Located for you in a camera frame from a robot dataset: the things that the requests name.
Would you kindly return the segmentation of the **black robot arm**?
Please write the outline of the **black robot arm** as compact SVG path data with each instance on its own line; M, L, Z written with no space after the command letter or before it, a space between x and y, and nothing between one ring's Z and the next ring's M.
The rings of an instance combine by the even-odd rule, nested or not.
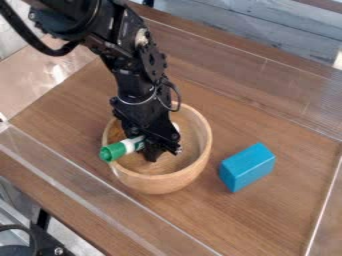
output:
M66 44L51 48L35 35L7 0L0 15L24 41L43 54L60 57L85 46L99 56L115 77L113 114L129 138L142 136L139 150L150 162L181 151L181 132L170 114L181 110L182 95L170 81L167 56L161 52L141 15L126 0L22 0L40 31Z

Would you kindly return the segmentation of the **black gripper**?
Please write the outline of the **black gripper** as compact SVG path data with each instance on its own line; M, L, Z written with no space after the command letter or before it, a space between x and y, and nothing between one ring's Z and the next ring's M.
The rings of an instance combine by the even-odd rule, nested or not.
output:
M181 110L182 101L174 106L170 91L158 91L143 101L118 95L111 98L110 104L129 138L149 133L167 141L181 142L181 133L173 125L170 114ZM166 151L177 154L178 148L178 143L159 143L147 138L143 149L145 159L155 162Z

